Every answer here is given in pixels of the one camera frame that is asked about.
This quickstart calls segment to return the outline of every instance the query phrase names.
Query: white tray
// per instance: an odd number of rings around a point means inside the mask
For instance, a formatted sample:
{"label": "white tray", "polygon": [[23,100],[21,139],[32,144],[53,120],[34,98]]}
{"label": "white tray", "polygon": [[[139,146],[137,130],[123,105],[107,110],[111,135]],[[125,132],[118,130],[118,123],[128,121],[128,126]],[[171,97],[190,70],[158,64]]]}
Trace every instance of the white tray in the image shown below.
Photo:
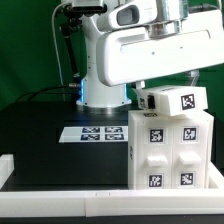
{"label": "white tray", "polygon": [[[13,170],[7,158],[3,179]],[[0,192],[0,217],[224,214],[224,178],[213,164],[209,177],[209,189]]]}

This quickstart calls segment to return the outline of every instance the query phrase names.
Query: white block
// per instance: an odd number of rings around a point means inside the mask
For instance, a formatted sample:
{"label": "white block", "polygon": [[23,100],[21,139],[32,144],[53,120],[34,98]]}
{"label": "white block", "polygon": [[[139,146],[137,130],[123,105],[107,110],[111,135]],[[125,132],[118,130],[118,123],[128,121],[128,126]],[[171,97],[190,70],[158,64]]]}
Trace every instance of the white block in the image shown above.
{"label": "white block", "polygon": [[213,117],[204,111],[172,117],[172,188],[207,188]]}
{"label": "white block", "polygon": [[[154,108],[150,105],[149,97],[151,103],[154,100]],[[160,86],[143,89],[141,95],[138,94],[138,102],[141,109],[150,108],[156,113],[168,116],[208,108],[205,87]]]}
{"label": "white block", "polygon": [[129,189],[171,188],[173,134],[169,117],[129,112]]}
{"label": "white block", "polygon": [[207,188],[213,117],[129,112],[130,189]]}
{"label": "white block", "polygon": [[0,157],[0,189],[14,170],[13,155],[2,155]]}

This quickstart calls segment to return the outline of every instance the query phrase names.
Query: black table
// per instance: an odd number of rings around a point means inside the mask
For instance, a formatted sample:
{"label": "black table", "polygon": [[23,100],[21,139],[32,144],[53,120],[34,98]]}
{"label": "black table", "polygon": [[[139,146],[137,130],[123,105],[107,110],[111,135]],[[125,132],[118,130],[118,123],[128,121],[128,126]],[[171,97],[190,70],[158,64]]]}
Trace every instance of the black table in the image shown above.
{"label": "black table", "polygon": [[[66,143],[65,126],[126,126],[127,112],[78,112],[69,102],[11,104],[0,112],[0,154],[13,153],[15,171],[2,191],[127,189],[126,142]],[[0,223],[224,223],[224,215],[1,219]]]}

